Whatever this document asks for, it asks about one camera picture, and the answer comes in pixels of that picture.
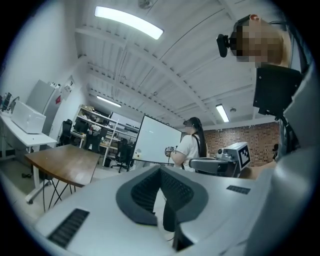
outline black ponytail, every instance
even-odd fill
[[[199,136],[199,140],[200,140],[199,157],[205,158],[207,157],[207,143],[206,143],[205,133],[204,133],[204,129],[202,128],[201,121],[197,117],[191,117],[189,120],[192,122],[193,127],[196,129],[196,134],[198,134]]]

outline gray floor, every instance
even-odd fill
[[[92,183],[101,179],[108,179],[110,177],[121,175],[125,173],[125,169],[121,170],[121,173],[118,173],[119,168],[107,168],[101,165],[97,165],[93,177]],[[21,164],[17,160],[7,160],[0,162],[0,178],[1,178],[1,185],[3,186],[4,190],[6,191],[7,198],[9,200],[10,205],[14,209],[15,213],[19,216],[20,220],[25,223],[26,225],[33,225],[43,214],[44,206],[43,202],[45,202],[45,207],[48,209],[51,196],[54,191],[54,187],[52,185],[46,186],[44,190],[44,201],[43,201],[43,193],[39,193],[37,197],[33,200],[33,204],[27,204],[25,197],[28,193],[30,193],[34,189],[34,180],[33,178],[22,178],[22,173],[30,173],[30,168]],[[58,180],[53,179],[53,182],[57,184]],[[57,191],[60,193],[66,183],[60,181],[57,186]],[[67,197],[72,196],[70,188],[67,187],[63,192],[61,199],[65,199]],[[58,196],[55,193],[52,203],[57,200]],[[157,194],[157,198],[154,204],[154,212],[155,216],[158,219],[158,227],[159,231],[164,235],[166,240],[170,240],[169,243],[172,244],[174,237],[174,233],[167,232],[164,230],[163,227],[163,214],[165,208],[165,199],[163,197],[163,193],[159,190]]]

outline red sign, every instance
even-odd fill
[[[61,95],[55,99],[55,104],[59,104],[61,102]]]

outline cable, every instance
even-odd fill
[[[290,125],[287,123],[286,118],[282,115],[279,118],[284,125],[285,131],[286,131],[286,153],[290,153],[292,151],[292,146],[291,146],[291,138],[290,138]]]

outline white ceiling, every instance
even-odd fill
[[[216,38],[229,35],[235,21],[248,14],[270,22],[280,19],[280,11],[265,0],[153,2],[141,9],[138,0],[79,1],[75,37],[78,55],[89,59],[88,92],[121,103],[119,114],[141,120],[145,113],[174,127],[194,116],[204,126],[222,124],[217,104],[223,104],[231,123],[264,118],[252,106],[253,65],[239,63],[231,54],[221,58]],[[96,6],[130,13],[164,33],[155,40],[95,17]],[[97,108],[115,111],[90,99]]]

